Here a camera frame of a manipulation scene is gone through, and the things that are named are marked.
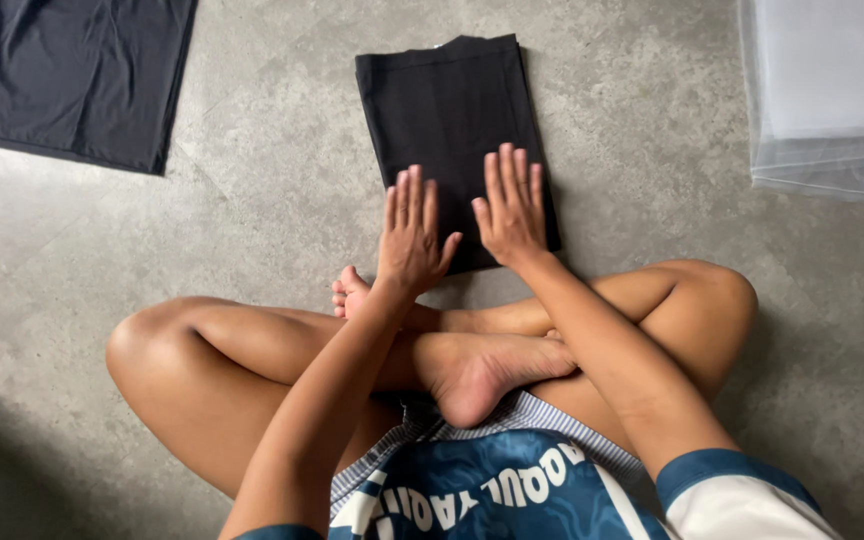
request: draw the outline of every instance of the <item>folded garment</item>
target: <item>folded garment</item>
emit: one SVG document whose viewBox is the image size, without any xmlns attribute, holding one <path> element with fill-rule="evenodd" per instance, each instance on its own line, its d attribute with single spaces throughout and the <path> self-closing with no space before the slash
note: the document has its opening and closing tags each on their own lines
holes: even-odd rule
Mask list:
<svg viewBox="0 0 864 540">
<path fill-rule="evenodd" d="M 472 209 L 474 198 L 486 196 L 485 155 L 512 142 L 530 162 L 545 164 L 516 36 L 461 35 L 434 49 L 359 55 L 355 66 L 385 186 L 421 165 L 425 178 L 438 182 L 439 241 L 464 234 L 448 273 L 497 266 Z M 545 180 L 546 237 L 557 251 L 562 241 L 547 172 Z"/>
<path fill-rule="evenodd" d="M 0 0 L 0 147 L 162 174 L 196 0 Z"/>
</svg>

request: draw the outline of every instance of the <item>thigh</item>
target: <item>thigh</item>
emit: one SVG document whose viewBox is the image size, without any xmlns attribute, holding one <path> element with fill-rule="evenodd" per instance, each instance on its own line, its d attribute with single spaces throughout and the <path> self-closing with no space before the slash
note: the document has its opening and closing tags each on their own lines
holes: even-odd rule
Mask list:
<svg viewBox="0 0 864 540">
<path fill-rule="evenodd" d="M 234 498 L 290 386 L 246 369 L 186 324 L 184 312 L 207 302 L 223 300 L 171 300 L 129 317 L 109 340 L 106 363 L 128 405 L 158 440 Z M 339 469 L 401 422 L 397 406 L 370 399 Z"/>
<path fill-rule="evenodd" d="M 648 307 L 638 326 L 709 401 L 725 384 L 758 310 L 745 277 L 696 260 L 657 263 L 591 285 L 622 313 Z M 636 453 L 616 413 L 583 374 L 539 382 L 529 391 Z"/>
</svg>

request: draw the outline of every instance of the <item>forearm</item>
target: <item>forearm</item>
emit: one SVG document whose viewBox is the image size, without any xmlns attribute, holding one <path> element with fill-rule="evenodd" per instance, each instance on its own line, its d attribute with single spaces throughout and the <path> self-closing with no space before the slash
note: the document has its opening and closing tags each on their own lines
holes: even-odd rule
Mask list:
<svg viewBox="0 0 864 540">
<path fill-rule="evenodd" d="M 736 448 L 668 354 L 551 253 L 515 270 L 534 291 L 582 372 L 616 412 L 654 476 L 701 448 Z"/>
<path fill-rule="evenodd" d="M 293 385 L 249 461 L 223 538 L 285 523 L 326 534 L 331 477 L 409 300 L 377 285 Z"/>
</svg>

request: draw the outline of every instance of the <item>blue and white striped lining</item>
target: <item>blue and white striped lining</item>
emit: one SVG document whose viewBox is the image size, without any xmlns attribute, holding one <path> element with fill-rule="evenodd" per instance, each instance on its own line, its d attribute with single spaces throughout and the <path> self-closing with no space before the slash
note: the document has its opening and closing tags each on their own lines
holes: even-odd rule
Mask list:
<svg viewBox="0 0 864 540">
<path fill-rule="evenodd" d="M 402 399 L 402 424 L 389 430 L 355 463 L 332 478 L 331 518 L 353 496 L 354 491 L 402 445 L 410 442 L 457 441 L 499 434 L 509 430 L 550 430 L 572 440 L 585 455 L 606 469 L 619 483 L 630 485 L 645 467 L 628 451 L 598 431 L 524 390 L 511 392 L 474 429 L 459 429 L 443 420 L 438 409 L 425 398 Z"/>
</svg>

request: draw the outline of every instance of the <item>white translucent plastic bag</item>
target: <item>white translucent plastic bag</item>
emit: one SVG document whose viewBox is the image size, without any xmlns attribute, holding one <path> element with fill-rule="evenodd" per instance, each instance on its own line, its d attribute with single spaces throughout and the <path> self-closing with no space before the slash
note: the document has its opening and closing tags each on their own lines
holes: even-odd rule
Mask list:
<svg viewBox="0 0 864 540">
<path fill-rule="evenodd" d="M 738 6 L 752 184 L 864 202 L 864 1 Z"/>
</svg>

